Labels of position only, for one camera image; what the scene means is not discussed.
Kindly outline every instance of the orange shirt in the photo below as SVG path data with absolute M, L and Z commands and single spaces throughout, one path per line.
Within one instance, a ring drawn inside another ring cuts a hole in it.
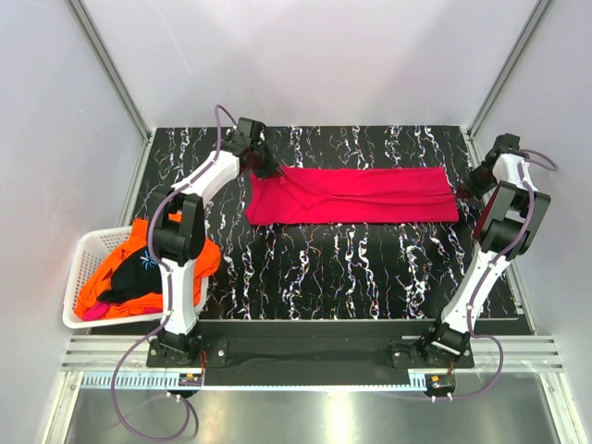
M 105 290 L 111 290 L 111 277 L 121 263 L 147 244 L 148 221 L 135 219 L 131 227 L 129 239 L 119 245 L 103 263 L 97 268 L 92 277 L 80 289 L 74 313 L 80 318 L 97 303 L 97 298 Z M 202 277 L 213 275 L 220 265 L 221 253 L 217 245 L 209 239 L 200 256 L 195 262 L 193 274 L 193 304 L 201 300 Z M 148 293 L 141 298 L 132 299 L 124 303 L 114 303 L 107 310 L 103 319 L 143 315 L 146 309 L 163 309 L 162 293 Z

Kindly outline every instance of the marble tabletop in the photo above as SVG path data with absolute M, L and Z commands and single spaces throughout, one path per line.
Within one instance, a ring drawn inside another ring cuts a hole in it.
M 455 190 L 472 167 L 458 127 L 275 127 L 281 165 L 313 168 L 445 167 Z M 156 131 L 135 207 L 147 217 L 152 191 L 190 174 L 216 142 L 214 128 Z M 331 224 L 251 227 L 246 175 L 206 208 L 208 236 L 223 254 L 210 277 L 205 319 L 413 319 L 434 317 L 471 261 L 483 206 L 459 202 L 455 224 Z M 504 276 L 481 314 L 516 316 Z

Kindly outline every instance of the white wall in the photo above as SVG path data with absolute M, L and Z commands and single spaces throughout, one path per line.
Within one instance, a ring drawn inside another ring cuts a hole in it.
M 561 0 L 496 103 L 477 142 L 484 153 L 511 132 L 522 147 L 550 154 L 557 173 L 535 166 L 551 207 L 519 269 L 541 332 L 559 345 L 587 433 L 592 437 L 592 386 L 587 351 L 592 334 L 592 3 Z
M 141 143 L 63 0 L 0 9 L 2 442 L 39 437 L 78 238 L 113 227 Z
M 535 0 L 85 0 L 152 127 L 462 124 Z

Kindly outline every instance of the white laundry basket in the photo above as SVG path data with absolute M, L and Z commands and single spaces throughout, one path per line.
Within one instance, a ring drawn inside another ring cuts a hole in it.
M 162 314 L 154 313 L 116 319 L 83 321 L 74 313 L 80 289 L 91 278 L 104 259 L 130 237 L 130 233 L 131 227 L 101 229 L 99 231 L 91 231 L 79 240 L 78 247 L 74 253 L 72 267 L 70 268 L 66 296 L 64 297 L 62 319 L 66 326 L 70 328 L 103 327 L 160 319 Z M 207 293 L 207 285 L 208 279 L 207 277 L 203 277 L 202 295 Z M 201 311 L 204 303 L 205 297 L 202 297 L 200 304 L 195 307 L 195 311 Z

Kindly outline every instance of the red fabric strip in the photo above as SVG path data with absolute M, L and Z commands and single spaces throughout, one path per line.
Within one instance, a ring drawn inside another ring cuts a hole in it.
M 456 222 L 444 168 L 312 169 L 283 166 L 281 178 L 251 175 L 252 225 Z

